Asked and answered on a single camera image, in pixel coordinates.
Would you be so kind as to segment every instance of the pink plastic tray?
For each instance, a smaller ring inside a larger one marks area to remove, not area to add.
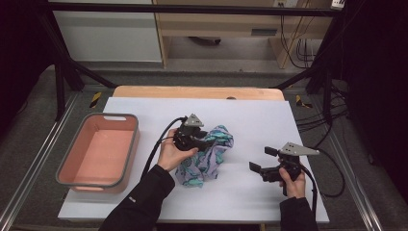
[[[123,192],[139,138],[139,122],[134,115],[88,115],[65,154],[57,181],[74,191]]]

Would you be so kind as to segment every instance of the white tabletop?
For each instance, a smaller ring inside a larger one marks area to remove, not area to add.
[[[138,117],[140,142],[128,188],[119,194],[75,192],[70,190],[59,218],[71,221],[100,220],[139,182],[142,169],[155,142],[176,117],[196,114],[210,131],[224,125],[234,136],[234,147],[227,150],[218,178],[200,188],[185,188],[174,176],[176,187],[165,199],[159,222],[246,222],[269,223],[280,220],[279,203],[286,199],[279,183],[267,183],[249,170],[249,162],[262,167],[278,166],[277,158],[264,153],[265,146],[281,148],[286,142],[302,144],[286,101],[165,99],[111,97],[105,113],[127,113]],[[157,162],[159,151],[152,162]],[[301,157],[310,169],[306,157]],[[306,197],[312,205],[312,183],[307,177]],[[317,222],[328,222],[318,198]]]

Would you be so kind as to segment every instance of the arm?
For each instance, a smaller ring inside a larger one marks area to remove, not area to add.
[[[167,138],[162,142],[158,164],[111,211],[100,231],[153,229],[162,210],[163,200],[175,186],[169,172],[198,151],[198,148],[189,151],[177,149],[173,143],[174,132],[168,131]]]
[[[291,176],[284,168],[281,167],[279,173],[286,183],[288,193],[288,199],[280,204],[282,231],[319,230],[315,216],[305,197],[305,173],[302,171],[295,181],[292,181]]]
[[[159,218],[163,200],[174,188],[170,174],[155,165],[111,211],[99,230],[148,230]]]

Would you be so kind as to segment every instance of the blue patterned towel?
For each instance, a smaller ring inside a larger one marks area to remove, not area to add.
[[[223,162],[222,154],[234,145],[233,136],[223,125],[211,130],[202,140],[215,142],[205,151],[183,161],[176,170],[176,177],[184,186],[201,188],[205,178],[217,179],[217,168]]]

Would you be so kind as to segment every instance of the hand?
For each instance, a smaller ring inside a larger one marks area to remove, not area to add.
[[[279,168],[279,174],[286,183],[286,193],[288,194],[288,198],[305,197],[306,178],[303,171],[300,172],[294,181],[292,181],[290,174],[283,167]],[[279,186],[283,187],[282,181],[279,182]]]
[[[198,151],[197,147],[192,148],[189,151],[180,151],[173,142],[175,132],[176,129],[168,131],[167,138],[162,142],[160,149],[157,165],[166,171],[172,171],[177,168],[185,159],[193,156]]]

